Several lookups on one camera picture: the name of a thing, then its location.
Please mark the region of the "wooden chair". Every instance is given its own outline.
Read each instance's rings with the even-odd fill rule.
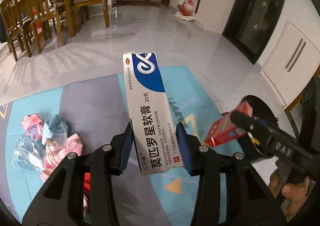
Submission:
[[[109,27],[108,0],[74,0],[73,6],[76,16],[77,30],[79,30],[78,9],[83,6],[89,6],[93,4],[102,4],[104,22],[106,24],[106,27]]]
[[[32,27],[33,33],[35,34],[35,41],[36,41],[38,52],[41,53],[42,49],[40,45],[39,35],[36,30],[36,24],[41,24],[42,31],[44,33],[45,38],[46,38],[46,35],[45,35],[46,30],[48,30],[49,37],[51,38],[51,31],[50,31],[48,21],[54,18],[57,18],[56,28],[58,30],[60,42],[64,46],[65,42],[62,35],[61,24],[59,20],[59,12],[57,9],[58,6],[63,3],[58,3],[57,0],[53,0],[53,3],[55,4],[55,7],[53,8],[49,8],[48,0],[33,0],[33,3],[32,3],[32,0],[27,0],[27,3],[29,8],[29,17],[31,18],[31,27]],[[33,5],[35,6],[37,11],[36,17],[33,16],[33,12],[32,12]]]
[[[13,44],[13,38],[17,37],[18,44],[20,46],[21,51],[23,52],[24,46],[21,40],[21,34],[23,37],[23,42],[27,50],[27,54],[31,57],[31,52],[29,48],[29,44],[31,44],[31,38],[29,35],[29,26],[31,23],[30,19],[21,20],[21,14],[18,7],[17,0],[3,0],[0,4],[0,11],[2,15],[2,19],[4,21],[4,26],[7,31],[7,36],[9,40],[9,49],[12,51],[14,55],[14,59],[18,61],[17,53]]]

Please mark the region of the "tile floor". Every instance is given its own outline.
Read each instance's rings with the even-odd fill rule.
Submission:
[[[122,55],[128,51],[154,52],[160,67],[186,65],[221,112],[232,110],[248,94],[264,100],[279,126],[294,135],[279,100],[249,60],[222,35],[204,31],[194,23],[177,20],[174,10],[119,6],[105,28],[100,6],[73,38],[64,30],[66,45],[57,37],[43,41],[31,58],[20,53],[0,55],[0,105],[68,83],[123,72]],[[266,183],[274,160],[255,164]]]

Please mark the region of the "red medicine box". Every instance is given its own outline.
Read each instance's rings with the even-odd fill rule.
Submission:
[[[233,111],[240,111],[252,117],[252,107],[247,101],[239,104]],[[231,112],[225,113],[222,118],[212,124],[207,136],[205,137],[205,144],[210,147],[216,147],[233,139],[238,139],[245,134],[244,129],[237,127],[231,122],[230,114]]]

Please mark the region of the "human hand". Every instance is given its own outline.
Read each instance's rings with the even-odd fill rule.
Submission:
[[[278,170],[276,170],[270,176],[270,184],[269,189],[272,192],[273,196],[276,198],[276,187],[278,185]],[[309,178],[306,177],[303,183],[300,184],[286,184],[283,186],[281,193],[285,198],[288,198],[291,203],[289,206],[283,211],[284,215],[287,217],[287,220],[291,220],[300,208],[303,206],[305,201],[307,200],[307,191],[309,185]]]

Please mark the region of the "orange triangle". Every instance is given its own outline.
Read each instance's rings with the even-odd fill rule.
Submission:
[[[181,194],[180,178],[176,178],[170,184],[167,184],[164,189],[176,194]]]

